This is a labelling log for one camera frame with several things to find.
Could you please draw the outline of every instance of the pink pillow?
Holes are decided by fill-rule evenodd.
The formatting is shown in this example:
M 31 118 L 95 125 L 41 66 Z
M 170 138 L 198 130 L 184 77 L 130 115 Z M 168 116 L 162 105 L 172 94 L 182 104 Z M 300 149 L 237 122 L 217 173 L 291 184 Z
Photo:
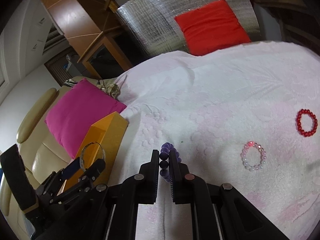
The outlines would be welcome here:
M 108 114 L 121 113 L 125 108 L 126 105 L 83 79 L 57 102 L 44 122 L 74 159 L 90 126 Z

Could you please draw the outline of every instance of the yellow box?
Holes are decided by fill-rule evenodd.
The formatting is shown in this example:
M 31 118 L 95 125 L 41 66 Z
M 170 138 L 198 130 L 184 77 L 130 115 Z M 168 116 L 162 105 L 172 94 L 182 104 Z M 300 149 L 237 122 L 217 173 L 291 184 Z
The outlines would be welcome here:
M 94 181 L 94 185 L 107 184 L 113 163 L 116 159 L 123 135 L 127 129 L 128 122 L 119 113 L 114 112 L 91 125 L 85 136 L 76 158 L 80 156 L 84 146 L 91 142 L 98 142 L 106 152 L 106 168 Z M 98 158 L 102 159 L 102 150 L 98 144 L 90 145 L 84 153 L 84 167 L 89 168 Z M 78 183 L 78 178 L 83 174 L 79 169 L 70 179 L 67 180 L 64 191 Z

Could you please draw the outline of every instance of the wooden table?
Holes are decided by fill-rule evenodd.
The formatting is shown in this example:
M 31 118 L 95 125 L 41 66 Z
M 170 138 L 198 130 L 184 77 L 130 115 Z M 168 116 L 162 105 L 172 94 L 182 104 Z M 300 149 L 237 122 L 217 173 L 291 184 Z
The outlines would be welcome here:
M 101 78 L 89 59 L 104 45 L 123 70 L 132 64 L 114 38 L 124 29 L 111 10 L 105 10 L 104 0 L 42 0 L 45 8 L 70 45 L 80 56 L 79 62 L 95 78 Z

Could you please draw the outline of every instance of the pink stain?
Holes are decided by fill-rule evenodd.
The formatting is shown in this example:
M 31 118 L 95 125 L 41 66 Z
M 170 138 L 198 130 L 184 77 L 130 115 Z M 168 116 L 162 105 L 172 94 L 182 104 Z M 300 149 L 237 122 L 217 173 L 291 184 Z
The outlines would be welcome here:
M 260 192 L 249 192 L 246 198 L 259 210 L 265 208 L 267 203 Z

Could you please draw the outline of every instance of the red fabric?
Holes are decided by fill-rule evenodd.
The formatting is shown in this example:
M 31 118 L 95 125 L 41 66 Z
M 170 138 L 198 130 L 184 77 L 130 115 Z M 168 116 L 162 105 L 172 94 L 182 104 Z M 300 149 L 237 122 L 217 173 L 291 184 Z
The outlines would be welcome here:
M 181 14 L 175 20 L 186 38 L 190 53 L 195 56 L 251 42 L 225 0 Z

